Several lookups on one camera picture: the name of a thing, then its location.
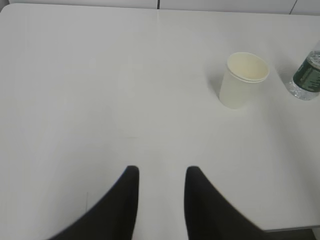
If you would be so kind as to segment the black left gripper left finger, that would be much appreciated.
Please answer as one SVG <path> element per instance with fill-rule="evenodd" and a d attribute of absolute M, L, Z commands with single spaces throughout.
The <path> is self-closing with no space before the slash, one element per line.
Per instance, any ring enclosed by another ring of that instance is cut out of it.
<path fill-rule="evenodd" d="M 139 202 L 139 168 L 127 166 L 112 188 L 52 240 L 131 240 Z"/>

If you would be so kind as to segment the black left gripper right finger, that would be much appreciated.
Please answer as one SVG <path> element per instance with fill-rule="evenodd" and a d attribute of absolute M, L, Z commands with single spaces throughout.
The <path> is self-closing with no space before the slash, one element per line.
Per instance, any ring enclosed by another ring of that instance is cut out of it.
<path fill-rule="evenodd" d="M 190 240 L 264 240 L 265 232 L 235 209 L 197 166 L 185 174 L 185 224 Z"/>

